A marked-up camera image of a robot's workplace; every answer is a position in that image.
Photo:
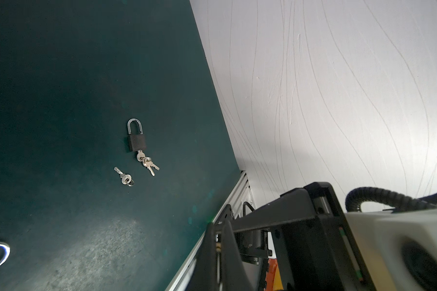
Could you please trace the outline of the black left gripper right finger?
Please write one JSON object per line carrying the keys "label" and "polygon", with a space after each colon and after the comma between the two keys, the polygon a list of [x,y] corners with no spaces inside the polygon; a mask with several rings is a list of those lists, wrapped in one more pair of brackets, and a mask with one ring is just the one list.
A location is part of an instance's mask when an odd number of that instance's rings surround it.
{"label": "black left gripper right finger", "polygon": [[221,230],[221,276],[224,291],[252,291],[230,221]]}

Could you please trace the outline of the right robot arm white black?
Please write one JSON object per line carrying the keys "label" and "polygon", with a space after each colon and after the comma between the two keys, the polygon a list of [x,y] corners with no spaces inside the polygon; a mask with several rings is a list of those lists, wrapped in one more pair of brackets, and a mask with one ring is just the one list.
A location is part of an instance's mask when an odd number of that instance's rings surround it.
{"label": "right robot arm white black", "polygon": [[209,226],[189,287],[250,291],[235,236],[255,230],[272,233],[286,291],[437,291],[437,194],[360,187],[341,207],[329,183],[290,190]]}

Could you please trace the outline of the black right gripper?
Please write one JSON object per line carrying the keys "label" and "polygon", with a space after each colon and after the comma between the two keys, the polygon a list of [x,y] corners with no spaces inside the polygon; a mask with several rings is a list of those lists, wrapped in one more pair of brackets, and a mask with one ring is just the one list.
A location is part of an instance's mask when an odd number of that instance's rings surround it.
{"label": "black right gripper", "polygon": [[286,291],[375,290],[330,183],[290,190],[231,226],[271,232]]}

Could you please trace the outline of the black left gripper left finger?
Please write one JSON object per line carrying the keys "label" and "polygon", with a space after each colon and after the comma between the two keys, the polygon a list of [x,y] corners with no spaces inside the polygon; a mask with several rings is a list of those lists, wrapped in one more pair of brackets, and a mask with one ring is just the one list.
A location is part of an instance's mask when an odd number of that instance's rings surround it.
{"label": "black left gripper left finger", "polygon": [[218,291],[217,252],[214,224],[209,223],[197,253],[193,275],[187,285],[187,291]]}

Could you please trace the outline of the small silver key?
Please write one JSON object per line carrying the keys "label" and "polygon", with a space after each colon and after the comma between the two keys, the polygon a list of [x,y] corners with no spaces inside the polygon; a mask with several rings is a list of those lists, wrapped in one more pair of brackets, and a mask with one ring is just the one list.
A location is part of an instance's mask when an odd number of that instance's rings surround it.
{"label": "small silver key", "polygon": [[114,167],[114,171],[119,174],[122,184],[132,187],[134,182],[130,174],[123,173],[118,167]]}

